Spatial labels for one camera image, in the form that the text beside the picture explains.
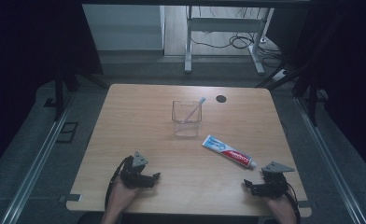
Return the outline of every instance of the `black hole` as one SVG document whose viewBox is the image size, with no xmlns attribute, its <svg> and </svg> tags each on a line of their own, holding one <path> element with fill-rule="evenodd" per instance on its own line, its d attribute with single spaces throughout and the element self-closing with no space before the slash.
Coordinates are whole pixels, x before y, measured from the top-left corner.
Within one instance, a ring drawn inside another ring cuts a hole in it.
<svg viewBox="0 0 366 224">
<path fill-rule="evenodd" d="M 216 97 L 216 100 L 219 102 L 219 103 L 225 103 L 227 101 L 227 98 L 223 95 L 219 95 Z"/>
</svg>

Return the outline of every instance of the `hand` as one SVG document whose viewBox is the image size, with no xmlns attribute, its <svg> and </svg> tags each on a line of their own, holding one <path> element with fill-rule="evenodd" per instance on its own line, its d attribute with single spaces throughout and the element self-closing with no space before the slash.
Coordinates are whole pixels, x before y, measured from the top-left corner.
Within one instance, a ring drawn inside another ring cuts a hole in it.
<svg viewBox="0 0 366 224">
<path fill-rule="evenodd" d="M 117 222 L 120 213 L 131 203 L 140 189 L 128 189 L 120 177 L 117 177 L 113 183 L 113 189 L 110 193 L 107 209 L 102 218 L 103 224 Z"/>
<path fill-rule="evenodd" d="M 262 199 L 268 205 L 275 219 L 280 224 L 297 224 L 296 215 L 294 214 L 293 207 L 291 206 L 289 199 L 285 195 L 282 195 L 276 199 L 267 197 L 262 197 Z"/>
</svg>

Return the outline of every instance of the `transparent cup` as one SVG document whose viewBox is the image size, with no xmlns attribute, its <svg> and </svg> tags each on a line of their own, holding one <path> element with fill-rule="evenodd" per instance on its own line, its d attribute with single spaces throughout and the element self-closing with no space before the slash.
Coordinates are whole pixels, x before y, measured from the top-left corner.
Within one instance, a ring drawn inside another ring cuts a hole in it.
<svg viewBox="0 0 366 224">
<path fill-rule="evenodd" d="M 175 136 L 198 136 L 202 118 L 202 105 L 198 101 L 174 101 L 172 121 Z"/>
</svg>

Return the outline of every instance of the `wooden table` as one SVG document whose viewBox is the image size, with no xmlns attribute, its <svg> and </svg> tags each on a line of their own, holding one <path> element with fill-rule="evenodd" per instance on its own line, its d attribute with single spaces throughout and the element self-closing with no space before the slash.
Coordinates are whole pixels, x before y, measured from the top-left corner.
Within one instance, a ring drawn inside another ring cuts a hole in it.
<svg viewBox="0 0 366 224">
<path fill-rule="evenodd" d="M 223 95 L 225 103 L 216 97 Z M 174 100 L 205 97 L 199 135 L 175 137 Z M 252 156 L 258 168 L 248 170 L 202 146 L 212 134 Z M 143 189 L 127 208 L 130 213 L 270 216 L 259 197 L 243 187 L 244 179 L 263 183 L 260 168 L 277 161 L 297 170 L 288 142 L 265 89 L 112 85 L 71 194 L 78 202 L 67 208 L 104 211 L 110 177 L 121 161 L 139 151 L 149 163 L 142 175 L 161 172 L 153 189 Z M 307 201 L 298 172 L 285 173 L 299 201 Z M 302 217 L 311 208 L 301 208 Z"/>
</svg>

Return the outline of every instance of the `toothpaste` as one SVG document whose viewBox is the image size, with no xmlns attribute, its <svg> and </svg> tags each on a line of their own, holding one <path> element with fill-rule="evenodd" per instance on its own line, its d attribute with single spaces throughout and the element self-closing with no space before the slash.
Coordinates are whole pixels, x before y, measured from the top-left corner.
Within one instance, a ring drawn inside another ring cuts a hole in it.
<svg viewBox="0 0 366 224">
<path fill-rule="evenodd" d="M 206 137 L 206 139 L 203 142 L 203 146 L 212 149 L 218 153 L 221 153 L 224 156 L 232 159 L 233 161 L 236 161 L 241 165 L 244 165 L 245 167 L 255 169 L 257 166 L 257 163 L 253 161 L 253 159 L 249 157 L 247 154 L 244 154 L 233 147 L 229 147 L 227 144 L 221 142 L 212 135 L 208 135 Z"/>
</svg>

